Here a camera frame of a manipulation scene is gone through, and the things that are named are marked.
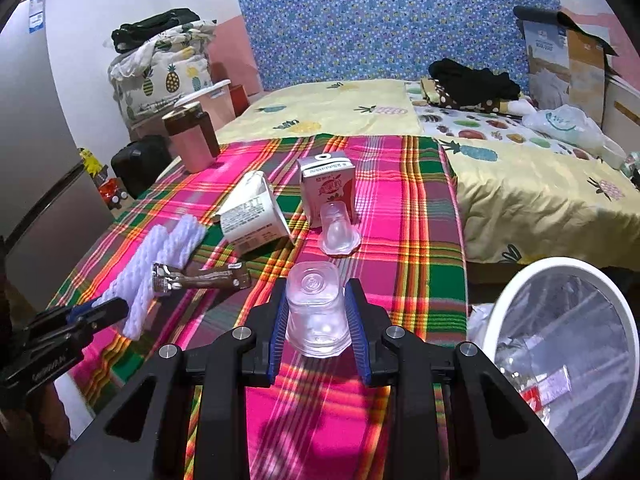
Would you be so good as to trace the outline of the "purple white milk carton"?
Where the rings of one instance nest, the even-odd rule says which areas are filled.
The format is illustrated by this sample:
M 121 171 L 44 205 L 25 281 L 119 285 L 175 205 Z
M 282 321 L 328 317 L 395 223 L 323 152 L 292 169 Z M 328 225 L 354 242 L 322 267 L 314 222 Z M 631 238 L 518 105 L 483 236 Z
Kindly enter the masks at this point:
M 563 365 L 539 382 L 534 382 L 533 385 L 525 388 L 521 392 L 521 397 L 535 412 L 539 412 L 571 391 L 570 374 L 567 367 Z

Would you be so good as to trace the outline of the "black clothes on bed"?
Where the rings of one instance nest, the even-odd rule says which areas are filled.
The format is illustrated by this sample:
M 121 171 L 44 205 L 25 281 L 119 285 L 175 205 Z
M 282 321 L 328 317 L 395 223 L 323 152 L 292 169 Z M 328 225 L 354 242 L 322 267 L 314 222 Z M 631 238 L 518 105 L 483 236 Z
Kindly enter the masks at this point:
M 450 58 L 428 68 L 431 80 L 457 106 L 498 107 L 501 102 L 517 101 L 521 87 L 508 73 L 495 74 L 489 68 L 474 70 Z

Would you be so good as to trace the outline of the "silver refrigerator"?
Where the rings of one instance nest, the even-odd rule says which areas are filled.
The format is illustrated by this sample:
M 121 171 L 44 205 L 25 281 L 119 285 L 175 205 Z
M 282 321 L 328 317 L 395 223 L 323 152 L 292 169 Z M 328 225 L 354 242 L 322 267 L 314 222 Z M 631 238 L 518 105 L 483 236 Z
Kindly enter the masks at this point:
M 113 221 L 58 100 L 45 2 L 20 2 L 1 31 L 1 235 L 9 281 L 37 311 Z

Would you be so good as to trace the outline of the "black suitcase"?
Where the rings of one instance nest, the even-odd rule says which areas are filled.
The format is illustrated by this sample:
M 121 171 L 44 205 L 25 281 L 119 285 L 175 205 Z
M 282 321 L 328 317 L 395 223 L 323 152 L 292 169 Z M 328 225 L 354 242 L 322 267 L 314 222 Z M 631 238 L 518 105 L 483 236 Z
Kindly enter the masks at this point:
M 111 167 L 115 176 L 122 181 L 126 192 L 131 197 L 138 198 L 171 161 L 167 139 L 151 134 L 130 142 L 117 152 L 111 159 Z

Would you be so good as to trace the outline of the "white foam net sleeve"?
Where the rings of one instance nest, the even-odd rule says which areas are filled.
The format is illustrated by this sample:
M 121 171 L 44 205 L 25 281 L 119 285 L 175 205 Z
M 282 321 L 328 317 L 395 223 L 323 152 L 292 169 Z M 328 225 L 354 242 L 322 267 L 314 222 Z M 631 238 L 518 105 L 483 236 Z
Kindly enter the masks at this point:
M 171 230 L 161 224 L 153 226 L 93 307 L 115 298 L 124 300 L 129 311 L 118 331 L 138 340 L 153 299 L 171 292 L 169 277 L 184 269 L 206 233 L 206 226 L 192 214 L 181 216 Z

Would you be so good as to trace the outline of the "black clothes on pile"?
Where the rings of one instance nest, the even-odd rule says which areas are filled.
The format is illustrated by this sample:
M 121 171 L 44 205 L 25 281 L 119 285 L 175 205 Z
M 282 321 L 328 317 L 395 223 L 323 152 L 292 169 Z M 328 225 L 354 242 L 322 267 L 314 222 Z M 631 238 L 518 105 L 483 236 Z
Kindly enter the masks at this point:
M 198 21 L 200 17 L 188 8 L 175 8 L 145 20 L 122 24 L 111 33 L 115 51 L 127 53 L 167 29 Z

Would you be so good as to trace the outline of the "brown snack wrapper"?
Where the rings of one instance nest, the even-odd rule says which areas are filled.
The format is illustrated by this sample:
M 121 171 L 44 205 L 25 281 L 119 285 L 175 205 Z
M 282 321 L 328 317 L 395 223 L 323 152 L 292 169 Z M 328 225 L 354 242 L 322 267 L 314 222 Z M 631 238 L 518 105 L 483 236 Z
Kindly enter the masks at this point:
M 249 288 L 251 284 L 252 278 L 244 262 L 225 263 L 191 274 L 163 263 L 155 263 L 152 267 L 152 291 L 155 296 L 165 296 L 183 289 L 241 290 Z

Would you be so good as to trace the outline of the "white yogurt cup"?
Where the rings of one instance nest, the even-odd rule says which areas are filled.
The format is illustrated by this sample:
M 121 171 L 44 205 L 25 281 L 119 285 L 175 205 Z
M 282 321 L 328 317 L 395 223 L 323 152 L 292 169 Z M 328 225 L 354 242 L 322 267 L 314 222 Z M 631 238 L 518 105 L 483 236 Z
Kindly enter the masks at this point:
M 224 239 L 238 256 L 291 237 L 271 184 L 259 170 L 244 174 L 218 209 L 217 216 Z

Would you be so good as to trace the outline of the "folded pineapple quilt pile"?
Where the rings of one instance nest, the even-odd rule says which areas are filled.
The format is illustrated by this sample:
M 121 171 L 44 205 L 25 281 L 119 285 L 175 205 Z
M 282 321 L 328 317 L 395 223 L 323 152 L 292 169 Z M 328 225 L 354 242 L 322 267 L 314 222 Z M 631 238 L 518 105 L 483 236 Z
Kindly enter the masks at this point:
M 114 58 L 107 77 L 127 128 L 213 84 L 208 48 L 216 27 L 209 20 L 177 25 Z

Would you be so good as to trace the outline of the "clear plastic jelly cup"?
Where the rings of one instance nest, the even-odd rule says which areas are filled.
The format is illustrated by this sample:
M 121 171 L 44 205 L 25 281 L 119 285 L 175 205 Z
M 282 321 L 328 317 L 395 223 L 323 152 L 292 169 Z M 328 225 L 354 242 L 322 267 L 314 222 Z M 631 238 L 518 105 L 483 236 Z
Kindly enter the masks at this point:
M 292 267 L 285 284 L 286 340 L 306 358 L 339 356 L 352 344 L 344 288 L 333 263 L 306 261 Z

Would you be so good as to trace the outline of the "pink tumbler brown lid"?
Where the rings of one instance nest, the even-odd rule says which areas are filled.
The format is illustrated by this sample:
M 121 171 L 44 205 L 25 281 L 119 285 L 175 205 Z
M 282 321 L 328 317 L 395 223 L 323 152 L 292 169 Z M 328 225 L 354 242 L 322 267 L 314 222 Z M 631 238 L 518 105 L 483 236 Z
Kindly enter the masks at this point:
M 209 114 L 200 102 L 175 107 L 163 116 L 163 123 L 171 145 L 191 174 L 216 162 L 220 146 Z

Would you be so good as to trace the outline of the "pink plaid cloth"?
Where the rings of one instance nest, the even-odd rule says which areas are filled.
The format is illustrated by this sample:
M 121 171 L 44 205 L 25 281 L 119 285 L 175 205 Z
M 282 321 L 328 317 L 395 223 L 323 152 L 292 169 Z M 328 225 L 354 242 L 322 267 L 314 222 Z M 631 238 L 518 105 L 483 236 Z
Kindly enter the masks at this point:
M 153 226 L 192 214 L 207 226 L 190 265 L 208 269 L 235 260 L 216 213 L 242 175 L 270 182 L 291 234 L 246 258 L 250 288 L 180 292 L 154 300 L 140 339 L 108 328 L 86 349 L 72 377 L 102 410 L 163 344 L 205 346 L 240 325 L 270 296 L 277 278 L 304 261 L 323 259 L 319 235 L 300 202 L 299 159 L 341 151 L 356 168 L 361 243 L 336 260 L 342 278 L 358 278 L 372 304 L 393 323 L 433 344 L 466 336 L 466 275 L 456 184 L 442 146 L 418 136 L 285 138 L 226 146 L 216 164 L 189 174 L 175 164 L 123 212 L 82 258 L 54 296 L 78 304 L 99 296 L 126 266 Z M 276 382 L 246 394 L 248 456 L 255 479 L 378 479 L 384 468 L 390 393 L 364 386 L 352 352 L 312 360 L 283 353 Z

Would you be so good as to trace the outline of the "cardboard box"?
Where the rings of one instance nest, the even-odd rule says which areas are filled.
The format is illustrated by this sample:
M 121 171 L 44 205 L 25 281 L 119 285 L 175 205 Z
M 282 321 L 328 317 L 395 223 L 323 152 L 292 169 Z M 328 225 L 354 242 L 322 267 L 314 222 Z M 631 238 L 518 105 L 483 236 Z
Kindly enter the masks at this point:
M 543 110 L 571 105 L 601 125 L 613 47 L 561 11 L 516 6 L 513 12 L 525 40 L 535 103 Z

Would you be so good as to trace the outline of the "yellow pineapple bedsheet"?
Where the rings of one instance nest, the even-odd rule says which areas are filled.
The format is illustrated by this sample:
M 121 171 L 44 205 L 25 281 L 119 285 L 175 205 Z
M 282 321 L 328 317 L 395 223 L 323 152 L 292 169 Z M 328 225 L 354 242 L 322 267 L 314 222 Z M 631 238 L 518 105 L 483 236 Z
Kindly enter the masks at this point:
M 436 140 L 458 178 L 466 255 L 474 263 L 565 256 L 638 270 L 639 192 L 631 180 L 514 118 L 427 104 L 416 82 L 296 84 L 259 98 L 218 139 L 319 133 Z

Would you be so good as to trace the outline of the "white plastic bag on bed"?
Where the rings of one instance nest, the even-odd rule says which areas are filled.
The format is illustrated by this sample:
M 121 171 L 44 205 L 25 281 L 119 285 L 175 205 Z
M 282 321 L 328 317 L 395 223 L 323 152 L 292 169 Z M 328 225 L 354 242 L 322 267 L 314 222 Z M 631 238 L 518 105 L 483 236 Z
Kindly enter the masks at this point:
M 627 157 L 624 150 L 606 136 L 591 117 L 568 104 L 555 110 L 537 110 L 525 115 L 522 124 L 555 140 L 581 148 L 615 170 L 620 170 Z

